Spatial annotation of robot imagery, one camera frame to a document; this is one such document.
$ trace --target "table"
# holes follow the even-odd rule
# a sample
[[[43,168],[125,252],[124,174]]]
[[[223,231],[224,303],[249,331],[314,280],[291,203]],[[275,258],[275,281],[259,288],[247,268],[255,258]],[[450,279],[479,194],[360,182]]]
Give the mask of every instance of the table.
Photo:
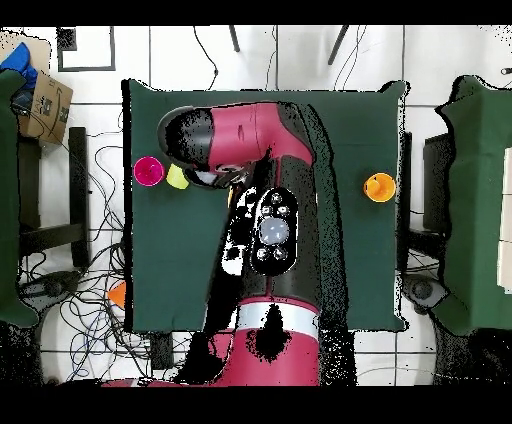
[[[131,168],[138,158],[151,155],[165,160],[156,139],[160,118],[183,105],[272,100],[297,103],[309,113],[306,124],[316,154],[324,309],[337,310],[349,329],[402,330],[403,322],[394,315],[395,205],[371,202],[362,187],[376,172],[396,177],[398,101],[404,91],[405,84],[398,82],[380,92],[363,93],[162,92],[134,80],[123,81],[128,152],[125,238],[133,238],[127,248],[132,251],[127,260],[131,267],[127,299],[133,300],[133,331],[202,327],[227,215],[227,192],[192,186],[178,191],[166,183],[147,188],[132,181]]]

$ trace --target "magenta cup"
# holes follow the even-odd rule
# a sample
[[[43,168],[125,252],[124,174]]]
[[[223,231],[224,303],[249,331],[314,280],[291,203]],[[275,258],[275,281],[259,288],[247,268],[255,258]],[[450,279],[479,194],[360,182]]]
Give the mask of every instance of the magenta cup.
[[[151,187],[164,179],[165,168],[160,161],[153,156],[144,156],[135,162],[133,174],[139,184]]]

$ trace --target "plastic cup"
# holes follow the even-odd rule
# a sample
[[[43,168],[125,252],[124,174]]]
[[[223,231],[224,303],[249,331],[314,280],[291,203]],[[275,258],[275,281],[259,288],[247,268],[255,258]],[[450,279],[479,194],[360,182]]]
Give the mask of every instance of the plastic cup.
[[[390,175],[380,172],[366,180],[363,191],[374,202],[383,203],[395,195],[396,184]]]
[[[140,185],[151,187],[164,179],[165,168],[153,156],[144,156],[135,162],[133,175]]]

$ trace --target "dark green cloth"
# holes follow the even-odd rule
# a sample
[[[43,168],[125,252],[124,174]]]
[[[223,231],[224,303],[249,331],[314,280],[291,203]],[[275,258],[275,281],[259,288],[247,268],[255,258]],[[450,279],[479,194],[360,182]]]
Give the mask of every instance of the dark green cloth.
[[[512,91],[473,76],[454,84],[440,108],[455,141],[449,170],[452,233],[444,282],[451,295],[434,309],[448,330],[512,329],[512,295],[497,285],[505,149],[512,147]]]
[[[322,143],[309,128],[316,154],[322,288],[326,287],[324,274],[331,263],[339,262],[339,257],[330,258],[333,253],[329,239],[330,229],[338,219],[332,208],[324,207],[335,182],[343,227],[348,327],[404,328],[394,315],[395,205],[393,201],[374,203],[363,193],[363,184],[372,174],[386,172],[396,176],[397,116],[399,99],[405,92],[403,82],[396,82],[383,92],[361,93],[161,92],[149,90],[136,81],[130,81],[129,86],[132,166],[145,155],[163,160],[156,127],[160,118],[174,108],[256,101],[294,102],[301,109],[309,105],[320,117],[330,141],[330,146]],[[333,181],[324,175],[331,161]],[[227,215],[227,193],[192,186],[178,191],[165,182],[146,188],[134,182],[132,195],[133,329],[200,329]]]
[[[39,318],[22,303],[16,291],[19,264],[18,121],[11,111],[12,95],[25,84],[15,71],[0,71],[0,320],[31,327]]]

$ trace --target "blue object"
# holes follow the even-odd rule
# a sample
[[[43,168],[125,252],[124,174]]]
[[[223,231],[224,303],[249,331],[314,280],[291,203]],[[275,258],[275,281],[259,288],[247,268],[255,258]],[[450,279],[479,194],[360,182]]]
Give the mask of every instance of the blue object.
[[[0,69],[12,69],[19,72],[26,80],[22,89],[31,89],[36,86],[37,71],[30,65],[30,51],[25,43],[18,47],[0,64]]]

